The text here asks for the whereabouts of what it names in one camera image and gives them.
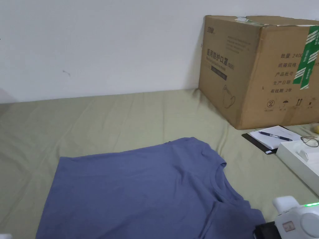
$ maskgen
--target white paper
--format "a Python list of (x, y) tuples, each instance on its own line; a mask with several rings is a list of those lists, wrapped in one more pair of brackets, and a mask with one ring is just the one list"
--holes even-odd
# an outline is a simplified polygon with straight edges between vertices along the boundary
[(258, 131), (254, 131), (254, 132), (249, 133), (250, 136), (252, 136), (256, 140), (258, 140), (260, 143), (262, 143), (264, 146), (266, 146), (269, 149), (278, 148), (280, 143), (287, 142), (287, 141), (282, 140), (282, 139), (277, 139), (275, 137), (260, 134), (259, 131), (282, 136), (285, 138), (289, 138), (289, 139), (292, 139), (293, 141), (300, 141), (301, 140), (300, 135), (298, 135), (298, 134), (296, 134), (288, 129), (285, 129), (281, 126), (274, 126), (271, 128), (262, 129), (262, 130), (258, 130)]

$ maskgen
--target white box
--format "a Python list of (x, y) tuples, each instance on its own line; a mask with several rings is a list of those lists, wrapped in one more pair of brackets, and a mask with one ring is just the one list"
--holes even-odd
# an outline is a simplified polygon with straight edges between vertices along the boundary
[(319, 195), (319, 161), (318, 163), (307, 163), (299, 156), (301, 149), (308, 146), (302, 141), (281, 143), (277, 156), (297, 174), (317, 195)]

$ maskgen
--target white device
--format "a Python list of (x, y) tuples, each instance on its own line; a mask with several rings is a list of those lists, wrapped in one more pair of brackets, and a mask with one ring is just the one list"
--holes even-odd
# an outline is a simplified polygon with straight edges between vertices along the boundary
[(319, 238), (319, 202), (300, 205), (292, 196), (272, 201), (279, 215), (275, 225), (282, 239)]

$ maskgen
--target pen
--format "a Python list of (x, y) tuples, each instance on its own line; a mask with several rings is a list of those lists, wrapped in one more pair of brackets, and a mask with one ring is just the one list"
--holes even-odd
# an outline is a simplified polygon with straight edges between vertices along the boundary
[(292, 139), (285, 138), (285, 137), (282, 137), (282, 136), (279, 136), (279, 135), (275, 135), (275, 134), (269, 134), (269, 133), (262, 132), (262, 131), (259, 131), (259, 133), (263, 134), (263, 135), (270, 136), (270, 137), (274, 137), (274, 138), (277, 138), (277, 139), (282, 139), (282, 140), (286, 140), (286, 141), (292, 141)]

